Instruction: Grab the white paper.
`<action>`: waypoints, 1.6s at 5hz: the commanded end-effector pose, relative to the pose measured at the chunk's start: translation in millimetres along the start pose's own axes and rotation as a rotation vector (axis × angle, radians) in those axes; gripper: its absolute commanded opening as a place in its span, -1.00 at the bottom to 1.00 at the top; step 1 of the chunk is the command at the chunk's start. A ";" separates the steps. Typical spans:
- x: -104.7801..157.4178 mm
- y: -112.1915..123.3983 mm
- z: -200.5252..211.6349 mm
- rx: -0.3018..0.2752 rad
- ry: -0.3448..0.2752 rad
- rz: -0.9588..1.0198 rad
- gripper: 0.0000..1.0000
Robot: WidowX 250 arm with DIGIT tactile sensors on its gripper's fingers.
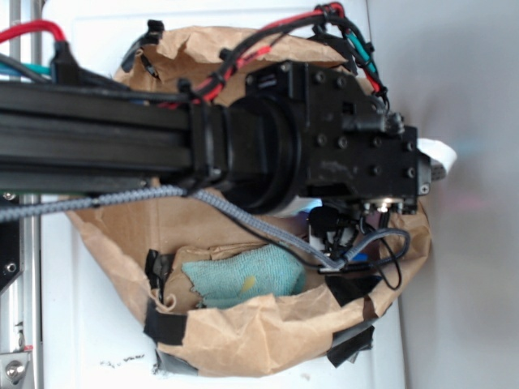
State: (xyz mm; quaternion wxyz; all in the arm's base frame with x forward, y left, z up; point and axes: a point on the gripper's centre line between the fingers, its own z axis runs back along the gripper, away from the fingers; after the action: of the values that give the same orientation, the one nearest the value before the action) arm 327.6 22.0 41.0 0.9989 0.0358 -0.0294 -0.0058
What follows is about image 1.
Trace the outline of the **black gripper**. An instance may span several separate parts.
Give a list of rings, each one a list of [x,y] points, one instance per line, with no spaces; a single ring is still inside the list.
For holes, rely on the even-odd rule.
[[[249,212],[276,212],[298,196],[417,211],[431,183],[418,132],[354,76],[305,62],[267,66],[247,76],[245,107],[260,118],[270,181]]]

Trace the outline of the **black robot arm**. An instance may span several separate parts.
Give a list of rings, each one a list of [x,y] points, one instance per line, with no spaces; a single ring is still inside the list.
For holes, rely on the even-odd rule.
[[[283,62],[247,76],[232,105],[176,109],[35,84],[1,86],[1,188],[98,195],[218,189],[252,214],[294,198],[413,212],[431,185],[418,132],[352,75]]]

